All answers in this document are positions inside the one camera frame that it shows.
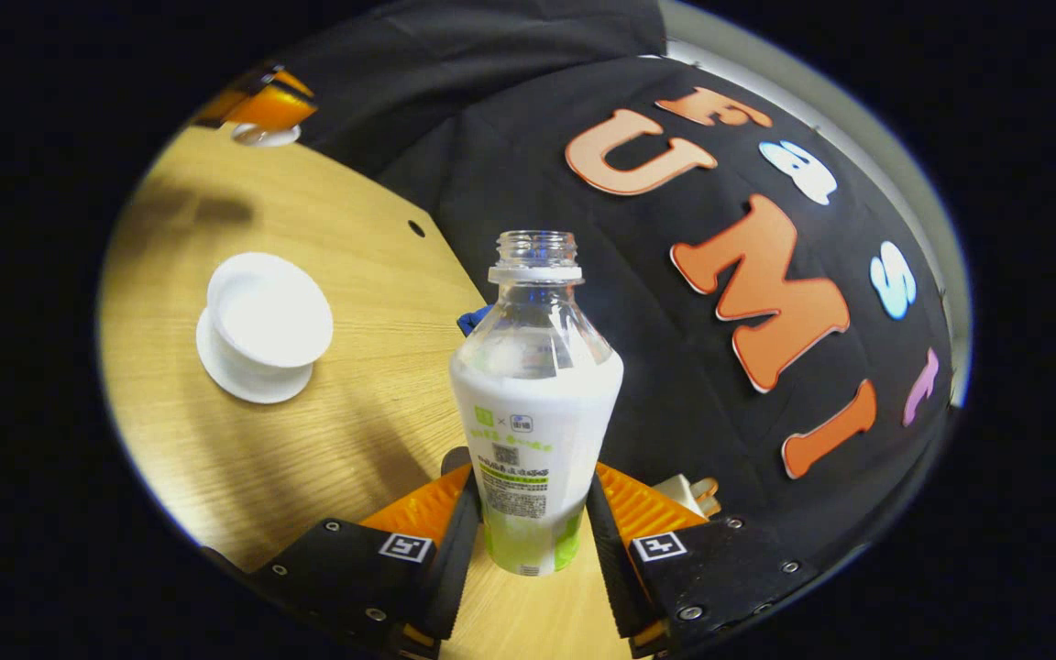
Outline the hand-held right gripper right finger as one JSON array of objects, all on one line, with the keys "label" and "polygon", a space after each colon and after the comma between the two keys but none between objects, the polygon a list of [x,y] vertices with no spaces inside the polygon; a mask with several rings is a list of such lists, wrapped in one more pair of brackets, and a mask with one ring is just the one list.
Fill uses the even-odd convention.
[{"label": "hand-held right gripper right finger", "polygon": [[587,499],[612,623],[634,659],[704,659],[816,586],[810,492],[744,461],[602,463]]}]

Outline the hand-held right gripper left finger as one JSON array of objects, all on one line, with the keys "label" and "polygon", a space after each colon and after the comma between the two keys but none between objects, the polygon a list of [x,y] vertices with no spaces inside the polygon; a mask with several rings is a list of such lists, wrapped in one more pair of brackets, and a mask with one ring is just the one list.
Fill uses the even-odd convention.
[{"label": "hand-held right gripper left finger", "polygon": [[367,521],[323,518],[248,582],[373,659],[436,659],[456,628],[479,525],[475,476],[459,467]]}]

